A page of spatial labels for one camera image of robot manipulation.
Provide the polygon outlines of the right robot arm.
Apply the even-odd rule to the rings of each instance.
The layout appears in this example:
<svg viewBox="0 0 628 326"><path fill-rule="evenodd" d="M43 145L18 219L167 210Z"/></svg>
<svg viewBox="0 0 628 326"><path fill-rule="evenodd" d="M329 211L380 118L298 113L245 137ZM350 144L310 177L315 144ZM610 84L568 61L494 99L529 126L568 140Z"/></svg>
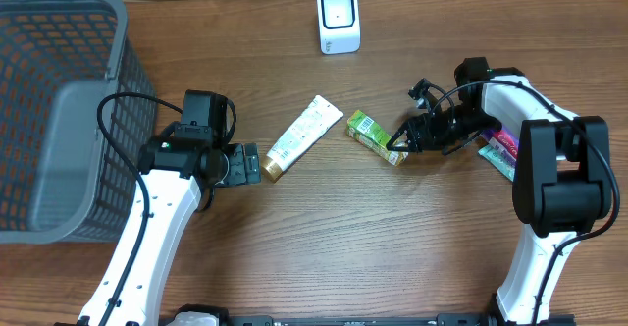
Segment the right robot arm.
<svg viewBox="0 0 628 326"><path fill-rule="evenodd" d="M572 325L550 314L550 300L574 247L606 232L619 212L620 192L610 167L607 123L580 117L532 88L518 69L492 68L466 58L456 87L433 95L420 80L408 91L421 114L406 120L390 151L450 155L487 130L518 140L512 202L522 224L508 274L481 315L446 314L440 325Z"/></svg>

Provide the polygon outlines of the white tube gold cap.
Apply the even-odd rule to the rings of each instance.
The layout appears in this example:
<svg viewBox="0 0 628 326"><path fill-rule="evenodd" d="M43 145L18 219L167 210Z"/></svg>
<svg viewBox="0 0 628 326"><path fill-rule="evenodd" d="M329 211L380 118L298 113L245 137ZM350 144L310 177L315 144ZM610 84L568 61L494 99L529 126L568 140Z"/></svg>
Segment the white tube gold cap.
<svg viewBox="0 0 628 326"><path fill-rule="evenodd" d="M276 182L342 117L341 110L316 95L262 157L260 165L263 173L269 180Z"/></svg>

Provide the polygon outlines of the green yellow snack pack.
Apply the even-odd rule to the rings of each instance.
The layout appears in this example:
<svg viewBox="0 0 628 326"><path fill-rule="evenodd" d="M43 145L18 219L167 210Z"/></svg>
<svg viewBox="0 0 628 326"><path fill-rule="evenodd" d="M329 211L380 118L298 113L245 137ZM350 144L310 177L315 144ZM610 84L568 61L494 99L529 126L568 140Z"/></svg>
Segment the green yellow snack pack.
<svg viewBox="0 0 628 326"><path fill-rule="evenodd" d="M360 110L348 118L346 133L394 166L400 165L408 156L407 152L388 150L387 144L392 137Z"/></svg>

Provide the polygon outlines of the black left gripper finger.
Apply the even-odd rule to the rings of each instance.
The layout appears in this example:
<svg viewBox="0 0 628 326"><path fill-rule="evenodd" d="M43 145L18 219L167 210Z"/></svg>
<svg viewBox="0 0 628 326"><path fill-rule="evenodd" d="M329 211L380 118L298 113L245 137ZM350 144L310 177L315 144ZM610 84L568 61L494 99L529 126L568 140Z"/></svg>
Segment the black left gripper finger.
<svg viewBox="0 0 628 326"><path fill-rule="evenodd" d="M246 182L244 147L242 144L229 144L225 149L229 168L226 177L217 184L218 188L244 185Z"/></svg>
<svg viewBox="0 0 628 326"><path fill-rule="evenodd" d="M258 147L255 143L247 143L244 146L244 168L246 181L249 185L261 182L260 160Z"/></svg>

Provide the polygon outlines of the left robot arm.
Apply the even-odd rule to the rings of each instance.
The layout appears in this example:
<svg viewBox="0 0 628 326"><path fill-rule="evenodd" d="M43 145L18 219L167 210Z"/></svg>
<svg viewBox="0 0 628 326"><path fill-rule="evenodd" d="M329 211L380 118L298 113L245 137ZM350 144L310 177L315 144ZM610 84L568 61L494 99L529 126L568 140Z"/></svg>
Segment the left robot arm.
<svg viewBox="0 0 628 326"><path fill-rule="evenodd" d="M136 181L126 226L80 325L156 325L165 285L192 214L217 188L261 181L254 143L232 141L236 108L224 95L189 90L181 118L123 161Z"/></svg>

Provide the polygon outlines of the purple red pad pack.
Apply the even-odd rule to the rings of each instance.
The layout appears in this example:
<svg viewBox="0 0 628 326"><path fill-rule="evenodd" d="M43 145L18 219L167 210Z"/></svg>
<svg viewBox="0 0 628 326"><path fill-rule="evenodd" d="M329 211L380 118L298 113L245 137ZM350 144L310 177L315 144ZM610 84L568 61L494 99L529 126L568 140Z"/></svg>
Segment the purple red pad pack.
<svg viewBox="0 0 628 326"><path fill-rule="evenodd" d="M507 128L499 131L484 130L481 137L494 149L508 164L516 165L519 141Z"/></svg>

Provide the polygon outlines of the teal wet wipes pack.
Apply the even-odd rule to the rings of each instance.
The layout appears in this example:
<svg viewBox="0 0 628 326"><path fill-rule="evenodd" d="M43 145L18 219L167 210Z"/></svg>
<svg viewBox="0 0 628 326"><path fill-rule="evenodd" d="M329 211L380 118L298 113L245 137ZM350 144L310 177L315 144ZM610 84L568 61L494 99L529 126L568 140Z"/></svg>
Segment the teal wet wipes pack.
<svg viewBox="0 0 628 326"><path fill-rule="evenodd" d="M478 151L478 154L490 162L510 181L513 181L515 174L514 166L505 160L496 149L490 145L486 145Z"/></svg>

